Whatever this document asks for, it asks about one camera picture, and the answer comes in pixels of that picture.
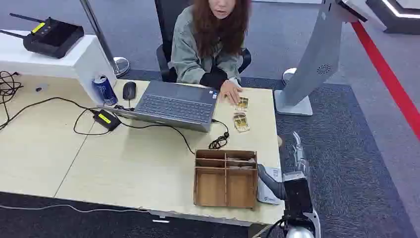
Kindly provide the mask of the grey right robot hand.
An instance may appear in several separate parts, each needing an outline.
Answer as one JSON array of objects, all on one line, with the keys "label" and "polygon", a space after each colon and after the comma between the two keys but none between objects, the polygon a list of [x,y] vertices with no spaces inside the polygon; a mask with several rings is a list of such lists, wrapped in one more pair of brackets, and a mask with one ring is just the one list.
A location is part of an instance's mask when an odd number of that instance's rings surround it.
[{"label": "grey right robot hand", "polygon": [[303,145],[297,132],[293,132],[296,144],[294,147],[294,171],[282,174],[282,182],[271,177],[262,164],[258,164],[260,180],[272,191],[273,195],[281,200],[310,199],[311,170],[309,162],[305,159]]}]

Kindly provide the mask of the person's right hand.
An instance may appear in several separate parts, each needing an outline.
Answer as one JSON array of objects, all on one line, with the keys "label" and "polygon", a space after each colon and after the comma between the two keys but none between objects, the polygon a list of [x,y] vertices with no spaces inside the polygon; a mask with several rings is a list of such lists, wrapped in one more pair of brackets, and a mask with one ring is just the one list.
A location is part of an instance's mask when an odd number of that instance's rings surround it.
[{"label": "person's right hand", "polygon": [[229,102],[232,105],[236,105],[240,101],[240,93],[243,91],[242,87],[237,83],[230,80],[223,82],[220,88],[221,101]]}]

